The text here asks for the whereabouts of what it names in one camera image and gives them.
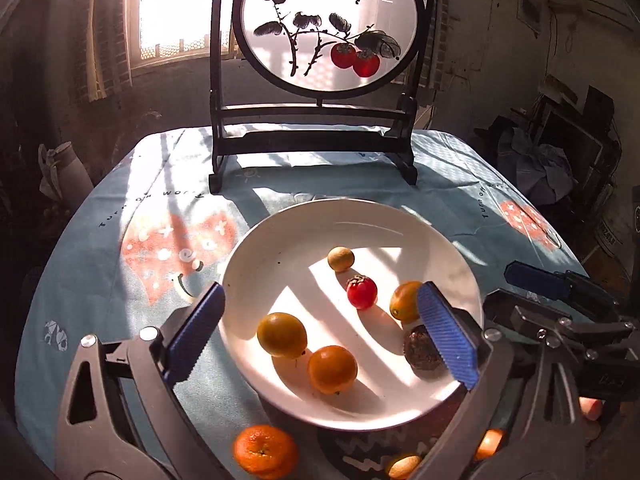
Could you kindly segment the person's right hand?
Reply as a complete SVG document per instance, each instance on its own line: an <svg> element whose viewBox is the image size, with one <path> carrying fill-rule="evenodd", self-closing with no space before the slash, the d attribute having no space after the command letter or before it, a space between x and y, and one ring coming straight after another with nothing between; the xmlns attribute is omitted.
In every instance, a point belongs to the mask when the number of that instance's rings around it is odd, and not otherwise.
<svg viewBox="0 0 640 480"><path fill-rule="evenodd" d="M597 399L579 398L579 406L582 410L582 419L584 420L584 437L585 442L590 442L597 439L600 436L601 426L598 423L598 419L602 414L603 402ZM480 445L476 449L473 457L473 462L481 462L486 460L490 456L493 456L497 452L500 442L503 439L504 430L500 428L490 428L485 432Z"/></svg>

